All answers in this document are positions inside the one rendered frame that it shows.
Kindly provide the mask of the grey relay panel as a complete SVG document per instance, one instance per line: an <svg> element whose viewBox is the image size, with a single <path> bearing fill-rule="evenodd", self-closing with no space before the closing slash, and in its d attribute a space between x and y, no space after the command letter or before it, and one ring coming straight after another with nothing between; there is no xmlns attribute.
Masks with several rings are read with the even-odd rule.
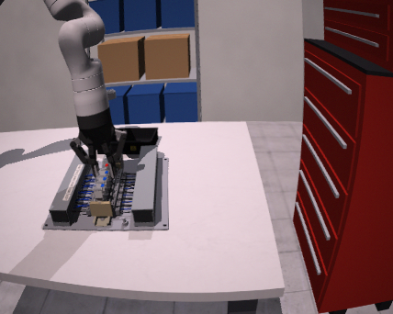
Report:
<svg viewBox="0 0 393 314"><path fill-rule="evenodd" d="M95 183L92 167L81 163L75 154L42 229L169 230L168 157L158 158L157 151L158 145L141 146L139 159L124 160L124 163L121 154L116 160L117 175L112 180L108 201L95 202L91 202L93 192L89 191Z"/></svg>

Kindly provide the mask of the black parts tray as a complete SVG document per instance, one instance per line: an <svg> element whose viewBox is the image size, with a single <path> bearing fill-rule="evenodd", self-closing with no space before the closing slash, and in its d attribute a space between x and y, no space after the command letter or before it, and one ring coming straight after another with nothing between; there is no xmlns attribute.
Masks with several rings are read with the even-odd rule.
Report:
<svg viewBox="0 0 393 314"><path fill-rule="evenodd" d="M118 130L126 130L128 132L122 154L140 154L140 146L156 145L158 140L158 128L125 128ZM115 135L110 143L113 152L116 152L118 141Z"/></svg>

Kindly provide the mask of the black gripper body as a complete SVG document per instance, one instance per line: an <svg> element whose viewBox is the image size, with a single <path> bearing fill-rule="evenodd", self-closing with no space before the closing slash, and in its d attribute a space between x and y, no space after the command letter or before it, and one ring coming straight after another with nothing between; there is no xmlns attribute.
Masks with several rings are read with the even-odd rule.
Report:
<svg viewBox="0 0 393 314"><path fill-rule="evenodd" d="M115 135L115 127L112 124L110 108L85 117L77 117L78 127L79 127L79 140L88 148L87 139L89 136L93 137L94 141L94 151L100 149L103 150L101 143L99 141L99 135L104 134L107 146L109 146ZM100 128L100 129L97 129ZM93 130L86 130L93 129Z"/></svg>

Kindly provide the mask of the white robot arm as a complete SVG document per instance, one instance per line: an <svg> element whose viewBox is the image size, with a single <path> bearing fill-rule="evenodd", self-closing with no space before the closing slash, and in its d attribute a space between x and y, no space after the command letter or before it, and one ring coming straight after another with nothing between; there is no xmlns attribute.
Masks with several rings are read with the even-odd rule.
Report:
<svg viewBox="0 0 393 314"><path fill-rule="evenodd" d="M82 0L43 1L54 19L67 21L59 31L58 42L71 73L76 116L108 109L108 100L116 98L116 91L106 90L102 62L89 58L85 51L104 38L102 18Z"/></svg>

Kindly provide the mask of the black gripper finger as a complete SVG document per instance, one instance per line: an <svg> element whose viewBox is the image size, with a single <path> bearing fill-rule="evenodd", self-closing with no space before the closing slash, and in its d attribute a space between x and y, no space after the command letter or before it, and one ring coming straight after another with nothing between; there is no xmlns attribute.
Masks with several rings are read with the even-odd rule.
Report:
<svg viewBox="0 0 393 314"><path fill-rule="evenodd" d="M109 144L108 148L104 134L99 135L99 141L103 148L104 154L107 157L108 169L110 171L111 179L115 179L115 175L117 175L117 166L115 161L119 160L121 157L127 134L128 132L126 130L120 131L115 129L115 136L117 137L117 141L119 141L117 153L113 152L111 143Z"/></svg>
<svg viewBox="0 0 393 314"><path fill-rule="evenodd" d="M81 144L82 143L79 140L79 137L77 137L72 139L70 146L83 164L88 163L91 165L94 178L96 178L98 162L96 161L96 151L94 151L93 137L89 136L87 139L89 156L87 155Z"/></svg>

